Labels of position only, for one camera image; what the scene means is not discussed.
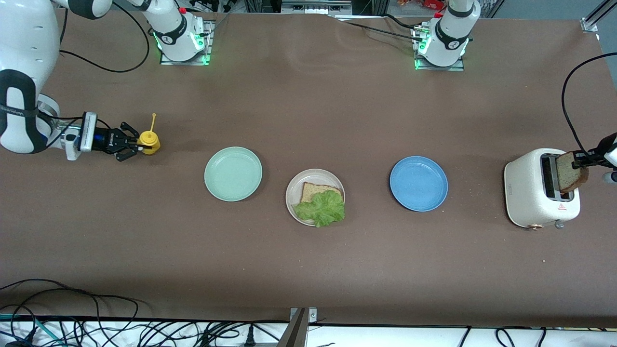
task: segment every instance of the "yellow nozzle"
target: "yellow nozzle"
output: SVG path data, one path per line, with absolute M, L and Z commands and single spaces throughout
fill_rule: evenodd
M 142 132 L 139 136 L 138 144 L 143 144 L 144 146 L 150 146 L 152 148 L 144 148 L 144 154 L 154 154 L 160 148 L 159 137 L 152 130 L 154 129 L 154 120 L 156 119 L 156 113 L 152 114 L 152 125 L 150 126 L 150 130 Z

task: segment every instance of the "black connector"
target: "black connector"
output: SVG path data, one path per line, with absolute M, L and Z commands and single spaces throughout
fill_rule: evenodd
M 249 334 L 246 336 L 246 342 L 244 343 L 244 347 L 253 347 L 255 346 L 255 338 L 253 337 L 253 325 L 249 325 Z

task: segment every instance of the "brown table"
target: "brown table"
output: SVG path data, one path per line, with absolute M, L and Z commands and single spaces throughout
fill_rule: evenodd
M 480 20 L 473 34 L 463 73 L 416 71 L 405 40 L 323 15 L 232 14 L 208 67 L 161 67 L 154 50 L 124 74 L 60 57 L 44 92 L 65 117 L 96 111 L 143 131 L 156 112 L 162 149 L 122 163 L 0 151 L 2 282 L 45 277 L 140 298 L 141 317 L 285 319 L 316 306 L 331 323 L 615 326 L 615 188 L 604 170 L 591 170 L 564 230 L 514 226 L 502 191 L 508 161 L 576 148 L 561 84 L 600 54 L 598 41 L 577 21 Z M 114 12 L 72 15 L 62 47 L 122 69 L 145 43 Z M 567 98 L 586 146 L 617 129 L 606 63 L 575 75 Z M 227 146 L 263 164 L 259 189 L 238 203 L 203 181 Z M 390 170 L 411 155 L 448 176 L 435 211 L 390 194 Z M 288 214 L 288 182 L 312 167 L 342 180 L 343 222 L 315 229 Z M 37 312 L 94 312 L 72 295 L 43 301 Z M 110 306 L 103 314 L 131 308 Z

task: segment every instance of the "mint green plate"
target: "mint green plate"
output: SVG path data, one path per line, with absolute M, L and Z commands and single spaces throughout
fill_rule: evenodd
M 246 148 L 227 147 L 210 158 L 204 181 L 215 198 L 240 201 L 257 190 L 262 181 L 262 163 Z

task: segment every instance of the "green lettuce leaf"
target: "green lettuce leaf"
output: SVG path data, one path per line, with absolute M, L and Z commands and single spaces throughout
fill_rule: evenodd
M 345 218 L 345 204 L 341 196 L 331 190 L 313 195 L 313 201 L 310 203 L 295 205 L 294 211 L 302 220 L 314 220 L 318 228 L 330 225 L 332 222 L 340 222 Z

